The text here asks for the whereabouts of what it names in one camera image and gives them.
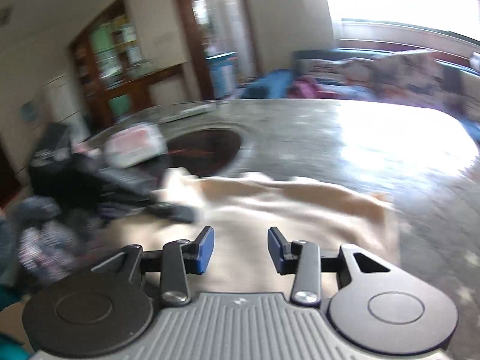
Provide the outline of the beige cloth garment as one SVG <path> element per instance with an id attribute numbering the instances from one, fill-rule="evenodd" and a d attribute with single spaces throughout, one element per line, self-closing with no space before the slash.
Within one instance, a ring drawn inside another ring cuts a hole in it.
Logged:
<path id="1" fill-rule="evenodd" d="M 383 193 L 358 193 L 305 177 L 276 181 L 258 172 L 239 178 L 198 178 L 183 168 L 168 170 L 156 195 L 192 206 L 192 224 L 171 223 L 147 214 L 111 222 L 103 233 L 104 250 L 139 244 L 159 250 L 178 239 L 192 240 L 206 226 L 215 230 L 215 248 L 204 275 L 191 275 L 197 292 L 290 293 L 293 279 L 275 271 L 267 231 L 278 228 L 287 240 L 317 243 L 338 250 L 352 243 L 398 263 L 399 229 L 395 209 Z"/>

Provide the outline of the pastel tissue pack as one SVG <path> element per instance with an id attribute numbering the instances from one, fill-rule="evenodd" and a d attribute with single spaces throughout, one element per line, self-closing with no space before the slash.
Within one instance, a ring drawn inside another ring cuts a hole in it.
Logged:
<path id="1" fill-rule="evenodd" d="M 140 123 L 111 135 L 104 145 L 104 158 L 111 167 L 128 168 L 168 152 L 156 124 Z"/>

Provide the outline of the grey remote control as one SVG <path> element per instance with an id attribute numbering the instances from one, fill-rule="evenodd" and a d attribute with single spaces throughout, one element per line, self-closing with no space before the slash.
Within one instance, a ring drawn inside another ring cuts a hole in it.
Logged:
<path id="1" fill-rule="evenodd" d="M 216 104 L 206 104 L 201 106 L 195 106 L 188 110 L 183 110 L 179 114 L 168 116 L 161 119 L 160 124 L 165 125 L 168 123 L 174 123 L 178 120 L 189 119 L 195 116 L 201 116 L 201 115 L 216 111 L 216 108 L 217 108 Z"/>

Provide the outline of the brown wooden cabinet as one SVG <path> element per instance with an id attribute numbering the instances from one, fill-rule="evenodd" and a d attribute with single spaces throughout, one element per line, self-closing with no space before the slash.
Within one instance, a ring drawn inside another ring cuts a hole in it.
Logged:
<path id="1" fill-rule="evenodd" d="M 152 107 L 151 90 L 163 81 L 178 78 L 190 92 L 182 63 L 156 67 L 143 58 L 125 0 L 107 6 L 71 41 L 69 50 L 94 131 Z"/>

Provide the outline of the blue cabinet in doorway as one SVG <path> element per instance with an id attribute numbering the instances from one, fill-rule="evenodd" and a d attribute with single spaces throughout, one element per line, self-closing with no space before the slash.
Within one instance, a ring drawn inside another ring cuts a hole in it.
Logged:
<path id="1" fill-rule="evenodd" d="M 232 94 L 238 87 L 237 53 L 230 51 L 205 58 L 215 99 Z"/>

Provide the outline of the pink magenta cloth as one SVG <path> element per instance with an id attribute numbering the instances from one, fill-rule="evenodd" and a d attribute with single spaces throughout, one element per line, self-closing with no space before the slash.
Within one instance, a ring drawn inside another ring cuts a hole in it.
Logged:
<path id="1" fill-rule="evenodd" d="M 323 90 L 313 76 L 299 76 L 287 89 L 288 98 L 322 98 Z"/>

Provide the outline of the grey quilted star tablecloth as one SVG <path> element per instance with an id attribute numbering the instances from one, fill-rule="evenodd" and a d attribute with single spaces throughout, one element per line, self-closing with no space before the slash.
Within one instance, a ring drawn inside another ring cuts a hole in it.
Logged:
<path id="1" fill-rule="evenodd" d="M 241 149 L 216 176 L 305 177 L 361 194 L 385 194 L 398 220 L 398 264 L 479 306 L 479 148 L 440 111 L 359 101 L 238 100 L 174 123 L 187 106 L 138 115 L 168 138 L 207 128 L 238 133 Z"/>

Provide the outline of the butterfly cushion left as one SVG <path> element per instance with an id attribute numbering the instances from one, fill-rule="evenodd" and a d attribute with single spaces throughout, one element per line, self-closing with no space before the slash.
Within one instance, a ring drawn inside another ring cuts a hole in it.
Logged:
<path id="1" fill-rule="evenodd" d="M 338 99 L 372 100 L 374 70 L 369 58 L 345 58 L 337 61 L 306 58 L 298 63 L 300 77 L 318 84 L 322 95 Z"/>

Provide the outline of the butterfly cushion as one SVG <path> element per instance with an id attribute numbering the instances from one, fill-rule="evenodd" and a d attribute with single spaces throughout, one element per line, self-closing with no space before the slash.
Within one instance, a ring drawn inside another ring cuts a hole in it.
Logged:
<path id="1" fill-rule="evenodd" d="M 372 66 L 373 88 L 382 98 L 404 94 L 432 96 L 443 87 L 443 66 L 435 59 L 433 51 L 427 49 L 375 58 Z"/>
<path id="2" fill-rule="evenodd" d="M 369 58 L 345 58 L 337 61 L 306 58 L 298 63 L 300 77 L 318 84 L 322 95 L 338 99 L 372 100 L 374 70 Z"/>

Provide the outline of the blue corner sofa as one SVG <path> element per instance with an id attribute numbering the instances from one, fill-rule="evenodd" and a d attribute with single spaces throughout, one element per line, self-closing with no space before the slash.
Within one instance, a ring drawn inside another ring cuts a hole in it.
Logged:
<path id="1" fill-rule="evenodd" d="M 479 73 L 442 61 L 428 49 L 295 51 L 291 68 L 251 82 L 240 97 L 346 99 L 435 109 L 479 139 Z"/>

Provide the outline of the butterfly cushion right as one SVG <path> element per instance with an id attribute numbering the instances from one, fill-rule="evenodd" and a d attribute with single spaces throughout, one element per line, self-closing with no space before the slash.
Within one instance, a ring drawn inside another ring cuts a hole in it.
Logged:
<path id="1" fill-rule="evenodd" d="M 427 49 L 375 58 L 372 66 L 373 88 L 382 98 L 404 94 L 432 96 L 443 87 L 443 66 L 435 59 L 433 51 Z"/>

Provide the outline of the window with frame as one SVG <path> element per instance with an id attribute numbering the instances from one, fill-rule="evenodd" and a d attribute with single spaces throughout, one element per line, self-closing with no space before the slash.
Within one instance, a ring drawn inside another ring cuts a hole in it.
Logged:
<path id="1" fill-rule="evenodd" d="M 479 0 L 327 0 L 334 36 L 410 43 L 470 55 L 479 48 Z"/>

